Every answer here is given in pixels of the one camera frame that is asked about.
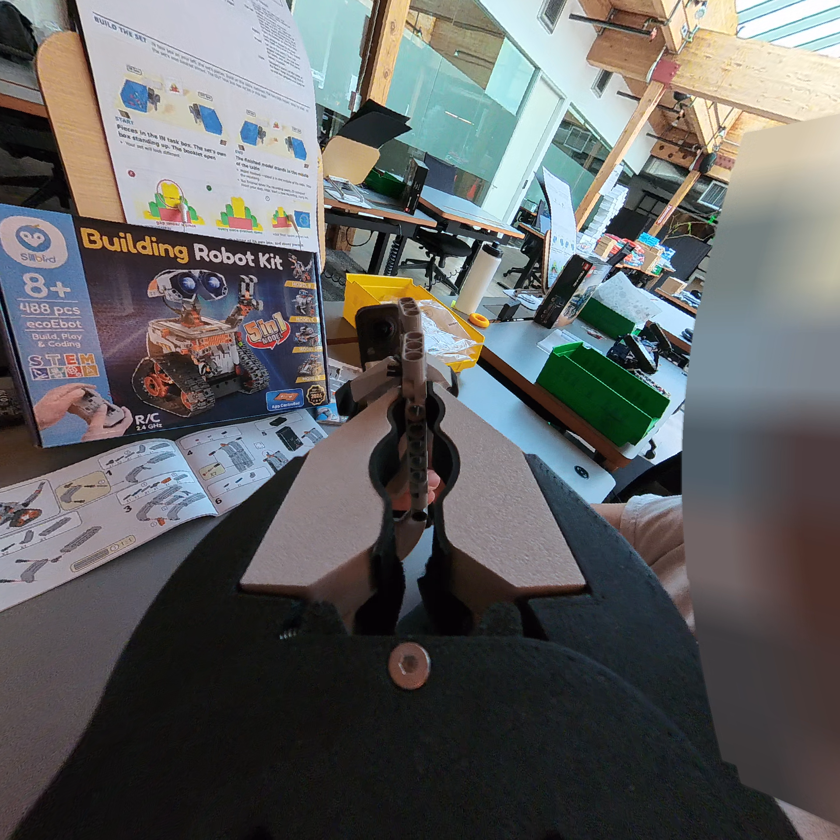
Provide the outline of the black product box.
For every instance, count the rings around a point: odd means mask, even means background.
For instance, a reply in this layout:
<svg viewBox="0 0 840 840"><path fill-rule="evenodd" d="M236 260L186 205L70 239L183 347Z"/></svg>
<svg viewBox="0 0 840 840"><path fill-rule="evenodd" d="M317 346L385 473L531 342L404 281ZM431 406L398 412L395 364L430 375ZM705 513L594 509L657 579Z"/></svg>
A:
<svg viewBox="0 0 840 840"><path fill-rule="evenodd" d="M534 322L544 328L571 323L612 268L593 256L570 257L534 313Z"/></svg>

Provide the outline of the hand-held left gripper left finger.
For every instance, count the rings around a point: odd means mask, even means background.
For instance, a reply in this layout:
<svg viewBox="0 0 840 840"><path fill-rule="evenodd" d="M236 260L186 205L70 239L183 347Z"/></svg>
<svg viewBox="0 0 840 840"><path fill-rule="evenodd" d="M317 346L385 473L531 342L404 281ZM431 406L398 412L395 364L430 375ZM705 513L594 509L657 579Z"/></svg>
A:
<svg viewBox="0 0 840 840"><path fill-rule="evenodd" d="M332 603L358 629L388 634L403 601L391 502L371 457L392 455L382 396L305 458L241 579L247 592Z"/></svg>

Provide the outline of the yellow plastic bin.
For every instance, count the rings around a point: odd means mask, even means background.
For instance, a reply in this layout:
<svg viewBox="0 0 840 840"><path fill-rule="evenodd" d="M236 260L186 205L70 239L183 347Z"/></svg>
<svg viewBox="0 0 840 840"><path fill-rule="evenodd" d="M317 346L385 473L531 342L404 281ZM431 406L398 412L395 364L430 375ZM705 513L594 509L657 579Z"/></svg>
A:
<svg viewBox="0 0 840 840"><path fill-rule="evenodd" d="M406 277L349 274L345 285L343 318L354 327L355 316L360 308L396 302L399 298L418 301L435 297L425 287L414 285Z"/></svg>

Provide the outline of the wood-edged grey desk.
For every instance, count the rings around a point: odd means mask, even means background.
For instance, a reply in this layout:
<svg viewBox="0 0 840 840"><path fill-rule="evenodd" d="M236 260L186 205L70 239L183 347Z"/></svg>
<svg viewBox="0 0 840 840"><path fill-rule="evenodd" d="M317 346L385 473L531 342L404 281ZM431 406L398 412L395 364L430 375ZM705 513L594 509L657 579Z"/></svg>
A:
<svg viewBox="0 0 840 840"><path fill-rule="evenodd" d="M404 213L387 196L371 191L364 194L367 195L367 206L347 204L325 193L323 203L327 223L404 236L414 234L417 228L429 228L482 241L496 239L502 244L524 238L521 230L504 224L483 208L429 185L423 187L413 214Z"/></svg>

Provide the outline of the clear plastic parts bags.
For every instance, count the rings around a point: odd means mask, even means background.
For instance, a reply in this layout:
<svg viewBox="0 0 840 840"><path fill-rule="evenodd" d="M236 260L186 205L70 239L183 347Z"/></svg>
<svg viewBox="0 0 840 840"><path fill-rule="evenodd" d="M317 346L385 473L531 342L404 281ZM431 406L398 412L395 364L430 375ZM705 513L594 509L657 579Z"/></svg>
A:
<svg viewBox="0 0 840 840"><path fill-rule="evenodd" d="M461 372L476 365L484 337L433 297L417 301L422 313L426 353Z"/></svg>

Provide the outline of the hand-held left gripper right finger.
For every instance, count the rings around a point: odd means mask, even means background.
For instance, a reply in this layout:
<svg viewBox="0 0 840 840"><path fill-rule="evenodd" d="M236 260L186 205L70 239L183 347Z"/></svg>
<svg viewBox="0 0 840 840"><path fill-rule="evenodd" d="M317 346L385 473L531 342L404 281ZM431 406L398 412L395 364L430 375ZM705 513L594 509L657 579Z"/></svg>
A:
<svg viewBox="0 0 840 840"><path fill-rule="evenodd" d="M447 392L429 392L433 553L420 580L435 621L470 621L497 602L578 595L586 582L525 454Z"/></svg>

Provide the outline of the person's left forearm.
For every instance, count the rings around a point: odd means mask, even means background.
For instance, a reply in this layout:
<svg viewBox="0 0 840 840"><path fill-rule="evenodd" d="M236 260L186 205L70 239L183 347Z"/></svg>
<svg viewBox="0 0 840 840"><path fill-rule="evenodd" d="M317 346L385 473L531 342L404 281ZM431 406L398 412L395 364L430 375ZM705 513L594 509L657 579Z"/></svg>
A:
<svg viewBox="0 0 840 840"><path fill-rule="evenodd" d="M776 800L801 839L839 839L840 828L790 803Z"/></svg>

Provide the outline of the small colourful leaflet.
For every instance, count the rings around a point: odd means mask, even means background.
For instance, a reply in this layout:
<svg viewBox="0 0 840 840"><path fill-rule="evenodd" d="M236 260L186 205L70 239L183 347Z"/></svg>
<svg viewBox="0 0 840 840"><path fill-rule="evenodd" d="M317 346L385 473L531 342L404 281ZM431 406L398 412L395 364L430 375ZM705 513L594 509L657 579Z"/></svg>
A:
<svg viewBox="0 0 840 840"><path fill-rule="evenodd" d="M331 357L328 357L328 368L331 402L317 408L315 419L320 425L341 425L348 417L339 413L336 394L342 385L360 375L362 369Z"/></svg>

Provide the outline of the white printed bag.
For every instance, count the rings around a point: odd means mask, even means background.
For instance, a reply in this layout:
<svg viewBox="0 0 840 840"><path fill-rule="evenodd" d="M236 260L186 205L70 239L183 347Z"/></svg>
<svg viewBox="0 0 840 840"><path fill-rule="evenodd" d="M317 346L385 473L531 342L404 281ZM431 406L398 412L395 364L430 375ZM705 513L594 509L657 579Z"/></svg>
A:
<svg viewBox="0 0 840 840"><path fill-rule="evenodd" d="M635 287L622 271L605 280L595 290L593 298L634 325L653 320L662 312L656 301Z"/></svg>

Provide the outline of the person's right hand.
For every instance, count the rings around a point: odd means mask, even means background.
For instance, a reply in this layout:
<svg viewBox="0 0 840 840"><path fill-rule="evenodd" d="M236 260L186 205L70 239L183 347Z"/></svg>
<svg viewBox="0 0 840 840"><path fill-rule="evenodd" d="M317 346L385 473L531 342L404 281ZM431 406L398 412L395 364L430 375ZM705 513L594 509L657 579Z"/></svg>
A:
<svg viewBox="0 0 840 840"><path fill-rule="evenodd" d="M426 507L434 503L435 498L438 494L438 489L441 486L442 480L440 476L432 469L430 469L427 472L427 500L425 502ZM411 510L412 498L408 486L405 486L402 489L401 493L390 493L390 499L392 502L392 516L394 519L399 519L406 513L406 511Z"/></svg>

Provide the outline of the small green plastic bin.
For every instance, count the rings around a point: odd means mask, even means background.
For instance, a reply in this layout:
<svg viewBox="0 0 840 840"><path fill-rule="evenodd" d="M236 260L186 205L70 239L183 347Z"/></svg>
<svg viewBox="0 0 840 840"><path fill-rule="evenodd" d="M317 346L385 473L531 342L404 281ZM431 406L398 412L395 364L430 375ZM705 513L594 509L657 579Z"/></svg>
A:
<svg viewBox="0 0 840 840"><path fill-rule="evenodd" d="M618 340L629 333L637 333L640 330L633 320L610 309L594 297L590 298L584 305L579 320L590 324L594 329L614 340Z"/></svg>

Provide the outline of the stack of colourful boxes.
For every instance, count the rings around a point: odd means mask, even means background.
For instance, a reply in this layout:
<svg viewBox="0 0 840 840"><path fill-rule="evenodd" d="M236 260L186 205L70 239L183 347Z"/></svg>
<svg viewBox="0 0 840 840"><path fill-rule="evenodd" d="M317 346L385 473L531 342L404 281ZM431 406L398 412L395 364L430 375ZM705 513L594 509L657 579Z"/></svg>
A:
<svg viewBox="0 0 840 840"><path fill-rule="evenodd" d="M637 239L604 234L597 240L592 253L599 259L651 277L676 271L671 265L676 251L662 246L656 237L647 233L640 234Z"/></svg>

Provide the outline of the grey perforated building beam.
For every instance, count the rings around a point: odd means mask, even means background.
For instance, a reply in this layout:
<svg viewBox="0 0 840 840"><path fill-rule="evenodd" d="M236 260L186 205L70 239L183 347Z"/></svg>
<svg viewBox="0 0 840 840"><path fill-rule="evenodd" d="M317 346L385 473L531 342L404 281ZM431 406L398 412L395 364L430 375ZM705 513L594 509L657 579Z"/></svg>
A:
<svg viewBox="0 0 840 840"><path fill-rule="evenodd" d="M395 493L407 493L409 508L402 524L423 531L427 523L427 358L422 313L416 300L397 301L402 330L402 398L404 400L405 447Z"/></svg>

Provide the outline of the rounded wooden board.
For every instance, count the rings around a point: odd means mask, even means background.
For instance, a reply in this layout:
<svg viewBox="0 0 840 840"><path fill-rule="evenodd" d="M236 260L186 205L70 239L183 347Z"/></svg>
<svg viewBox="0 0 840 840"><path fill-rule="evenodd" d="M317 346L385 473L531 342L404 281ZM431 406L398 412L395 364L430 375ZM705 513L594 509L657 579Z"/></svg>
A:
<svg viewBox="0 0 840 840"><path fill-rule="evenodd" d="M336 135L322 152L323 175L361 184L375 167L380 154L375 147Z"/></svg>

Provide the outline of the tall black carton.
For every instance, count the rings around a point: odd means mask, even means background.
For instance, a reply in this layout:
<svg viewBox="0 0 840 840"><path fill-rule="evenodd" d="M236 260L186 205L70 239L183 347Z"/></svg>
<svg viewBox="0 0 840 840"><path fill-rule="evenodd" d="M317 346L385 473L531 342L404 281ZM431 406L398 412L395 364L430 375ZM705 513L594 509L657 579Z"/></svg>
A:
<svg viewBox="0 0 840 840"><path fill-rule="evenodd" d="M415 213L428 173L428 167L423 160L415 157L410 159L404 175L401 195L402 210L405 214Z"/></svg>

